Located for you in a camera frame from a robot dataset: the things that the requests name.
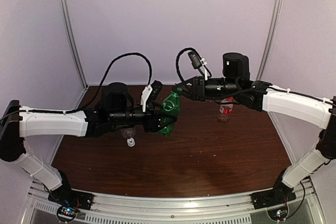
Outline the green plastic bottle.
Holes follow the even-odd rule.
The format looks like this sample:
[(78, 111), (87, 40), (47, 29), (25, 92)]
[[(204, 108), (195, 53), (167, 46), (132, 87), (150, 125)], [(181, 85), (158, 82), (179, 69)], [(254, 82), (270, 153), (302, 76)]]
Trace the green plastic bottle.
[[(171, 117), (175, 116), (176, 120), (179, 116), (181, 110), (181, 99), (180, 96), (176, 92), (171, 92), (171, 94), (164, 99), (162, 103), (162, 110), (160, 113), (162, 117)], [(168, 137), (172, 132), (158, 132), (158, 135), (163, 135)]]

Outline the clear plastic bottle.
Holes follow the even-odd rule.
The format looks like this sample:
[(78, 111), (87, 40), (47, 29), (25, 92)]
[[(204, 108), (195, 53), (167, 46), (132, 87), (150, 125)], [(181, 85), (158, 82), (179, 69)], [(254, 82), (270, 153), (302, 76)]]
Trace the clear plastic bottle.
[(124, 138), (129, 139), (135, 137), (136, 129), (135, 127), (122, 128), (120, 133)]

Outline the white flip bottle cap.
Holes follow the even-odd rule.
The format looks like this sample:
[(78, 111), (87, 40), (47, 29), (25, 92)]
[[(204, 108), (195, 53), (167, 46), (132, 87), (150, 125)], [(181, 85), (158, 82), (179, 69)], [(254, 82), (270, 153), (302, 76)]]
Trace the white flip bottle cap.
[(128, 147), (134, 147), (135, 146), (135, 140), (134, 138), (130, 137), (127, 139), (127, 145)]

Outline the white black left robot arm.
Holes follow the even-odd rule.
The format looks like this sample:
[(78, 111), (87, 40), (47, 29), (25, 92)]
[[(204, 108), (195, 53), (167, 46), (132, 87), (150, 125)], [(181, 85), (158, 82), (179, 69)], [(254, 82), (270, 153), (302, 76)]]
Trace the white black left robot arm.
[(128, 86), (114, 82), (103, 87), (94, 108), (73, 111), (33, 109), (12, 100), (1, 118), (1, 160), (18, 163), (64, 205), (71, 205), (76, 197), (66, 175), (26, 149), (24, 138), (35, 135), (98, 137), (114, 131), (117, 126), (127, 129), (136, 125), (143, 126), (146, 132), (168, 135), (169, 126), (177, 120), (179, 108), (172, 102), (156, 103), (161, 89), (159, 81), (146, 86), (140, 105), (136, 105)]

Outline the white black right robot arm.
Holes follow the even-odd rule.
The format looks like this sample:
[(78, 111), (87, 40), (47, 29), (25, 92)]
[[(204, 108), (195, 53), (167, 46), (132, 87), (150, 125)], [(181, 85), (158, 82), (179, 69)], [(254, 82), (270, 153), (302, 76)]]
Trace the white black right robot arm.
[(284, 114), (318, 126), (321, 129), (318, 143), (285, 169), (269, 192), (274, 204), (281, 203), (304, 178), (335, 159), (335, 99), (282, 89), (269, 82), (251, 81), (248, 57), (234, 52), (223, 54), (224, 76), (214, 78), (204, 58), (192, 48), (185, 51), (200, 76), (185, 80), (179, 67), (181, 54), (178, 54), (175, 66), (181, 82), (173, 87), (172, 94), (161, 105), (160, 118), (154, 124), (159, 134), (171, 134), (180, 112), (181, 96), (192, 101), (221, 100), (224, 105), (236, 102), (255, 111)]

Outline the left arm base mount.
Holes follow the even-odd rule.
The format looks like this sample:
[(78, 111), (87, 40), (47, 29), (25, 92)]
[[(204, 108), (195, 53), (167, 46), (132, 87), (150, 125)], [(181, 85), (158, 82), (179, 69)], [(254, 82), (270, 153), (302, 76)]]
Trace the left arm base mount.
[(48, 193), (48, 200), (59, 205), (56, 211), (58, 220), (61, 223), (69, 223), (77, 217), (81, 209), (91, 209), (93, 194), (73, 190), (65, 173), (62, 171), (59, 173), (61, 186), (55, 190), (49, 190), (44, 186), (44, 190)]

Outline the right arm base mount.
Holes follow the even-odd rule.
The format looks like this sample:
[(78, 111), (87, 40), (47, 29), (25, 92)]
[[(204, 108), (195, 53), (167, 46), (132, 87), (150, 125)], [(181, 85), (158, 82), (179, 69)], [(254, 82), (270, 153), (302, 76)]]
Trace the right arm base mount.
[(282, 182), (283, 170), (276, 179), (273, 188), (252, 193), (254, 209), (266, 208), (268, 217), (273, 221), (284, 221), (289, 216), (288, 202), (296, 199), (293, 188)]

